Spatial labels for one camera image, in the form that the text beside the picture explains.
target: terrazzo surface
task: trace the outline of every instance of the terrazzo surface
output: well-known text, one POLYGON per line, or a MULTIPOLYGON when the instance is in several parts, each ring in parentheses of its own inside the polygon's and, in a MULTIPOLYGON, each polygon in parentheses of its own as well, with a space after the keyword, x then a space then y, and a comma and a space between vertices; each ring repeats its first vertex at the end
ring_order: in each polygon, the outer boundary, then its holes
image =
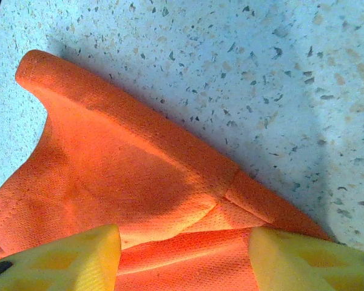
POLYGON ((2 0, 0 186, 46 120, 14 80, 31 49, 122 87, 364 250, 364 0, 2 0))

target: orange fabric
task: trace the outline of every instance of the orange fabric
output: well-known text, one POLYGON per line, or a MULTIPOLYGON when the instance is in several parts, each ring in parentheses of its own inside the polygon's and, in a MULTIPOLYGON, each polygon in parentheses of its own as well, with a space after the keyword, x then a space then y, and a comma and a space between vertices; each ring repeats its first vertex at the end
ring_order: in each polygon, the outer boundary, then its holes
POLYGON ((117 223, 117 290, 257 290, 251 227, 329 239, 234 162, 87 70, 34 50, 16 80, 48 118, 0 188, 6 255, 117 223))

